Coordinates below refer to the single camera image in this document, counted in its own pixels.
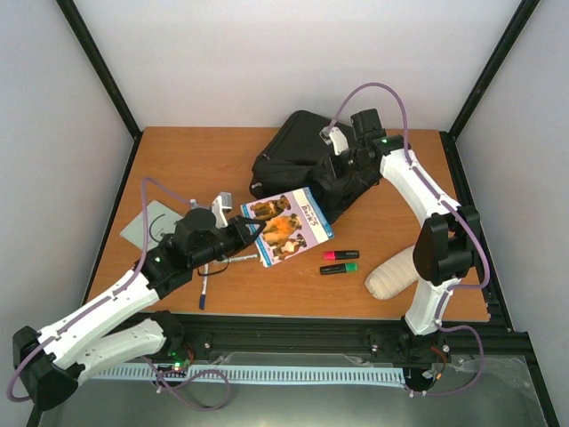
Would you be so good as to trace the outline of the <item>black student backpack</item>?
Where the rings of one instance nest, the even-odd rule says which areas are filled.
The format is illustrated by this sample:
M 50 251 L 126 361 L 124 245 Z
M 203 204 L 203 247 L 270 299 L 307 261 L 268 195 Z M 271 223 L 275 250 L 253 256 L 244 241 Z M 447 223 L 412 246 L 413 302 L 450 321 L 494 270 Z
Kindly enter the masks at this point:
M 324 161 L 333 154 L 320 132 L 330 119 L 307 110 L 293 112 L 252 165 L 250 194 L 262 199 L 308 187 L 326 220 L 333 224 L 356 200 L 380 182 L 367 170 L 334 179 Z

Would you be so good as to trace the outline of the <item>dog reader paperback book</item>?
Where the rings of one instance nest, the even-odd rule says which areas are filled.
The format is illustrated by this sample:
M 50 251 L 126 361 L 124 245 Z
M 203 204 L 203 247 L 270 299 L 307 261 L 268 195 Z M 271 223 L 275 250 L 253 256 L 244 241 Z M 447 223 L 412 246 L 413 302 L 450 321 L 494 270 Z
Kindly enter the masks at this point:
M 334 238 L 331 224 L 308 187 L 243 204 L 240 210 L 244 217 L 265 223 L 255 240 L 265 268 Z

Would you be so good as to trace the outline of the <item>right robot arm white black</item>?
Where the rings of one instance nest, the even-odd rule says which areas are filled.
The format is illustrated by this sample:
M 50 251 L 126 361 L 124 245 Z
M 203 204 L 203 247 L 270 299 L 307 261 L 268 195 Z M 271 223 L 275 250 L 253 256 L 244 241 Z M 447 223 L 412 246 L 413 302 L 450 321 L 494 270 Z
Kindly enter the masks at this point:
M 356 139 L 353 146 L 334 123 L 320 132 L 333 148 L 325 160 L 327 173 L 333 181 L 364 171 L 377 173 L 399 192 L 421 227 L 413 249 L 418 285 L 397 343 L 400 355 L 415 361 L 437 341 L 453 291 L 484 254 L 479 242 L 480 216 L 474 206 L 460 205 L 435 183 L 411 149 L 406 133 L 386 134 L 376 110 L 356 113 L 351 124 Z

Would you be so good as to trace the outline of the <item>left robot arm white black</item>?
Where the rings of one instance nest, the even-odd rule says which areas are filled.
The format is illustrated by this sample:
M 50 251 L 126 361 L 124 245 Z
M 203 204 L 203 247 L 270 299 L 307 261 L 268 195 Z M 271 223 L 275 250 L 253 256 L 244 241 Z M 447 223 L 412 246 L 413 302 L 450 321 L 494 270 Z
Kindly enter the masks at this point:
M 252 245 L 266 226 L 242 215 L 219 223 L 221 216 L 209 208 L 191 209 L 98 297 L 40 330 L 18 330 L 12 337 L 13 380 L 23 384 L 24 399 L 47 411 L 125 361 L 157 353 L 179 356 L 185 347 L 183 327 L 167 310 L 121 332 L 114 329 L 187 284 L 200 267 Z

